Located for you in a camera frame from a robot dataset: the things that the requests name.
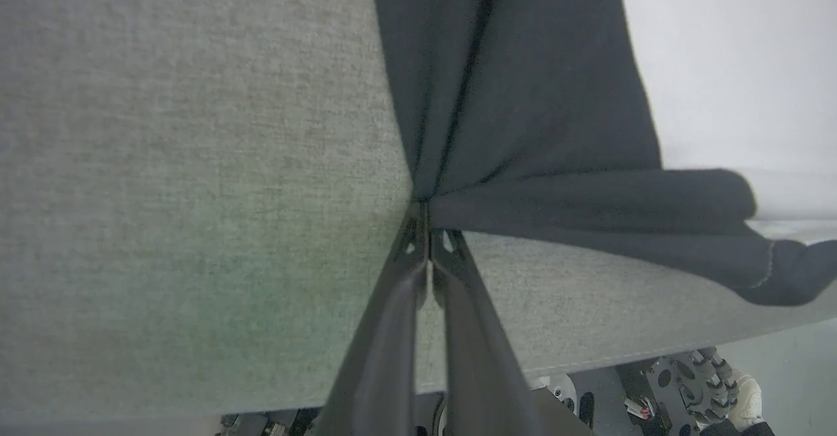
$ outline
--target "gray felt surface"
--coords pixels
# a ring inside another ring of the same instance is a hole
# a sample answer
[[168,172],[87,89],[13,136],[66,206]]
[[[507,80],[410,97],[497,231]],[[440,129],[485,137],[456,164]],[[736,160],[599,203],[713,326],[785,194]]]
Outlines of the gray felt surface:
[[[409,198],[373,0],[0,0],[0,28],[0,424],[322,403]],[[468,239],[530,375],[835,314]]]

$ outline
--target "white wall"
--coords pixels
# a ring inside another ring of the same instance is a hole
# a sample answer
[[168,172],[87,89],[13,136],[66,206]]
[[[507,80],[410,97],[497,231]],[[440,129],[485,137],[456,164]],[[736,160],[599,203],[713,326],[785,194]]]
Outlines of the white wall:
[[742,174],[765,236],[835,239],[837,0],[624,3],[664,167]]
[[718,346],[755,377],[764,418],[776,434],[834,434],[837,319]]

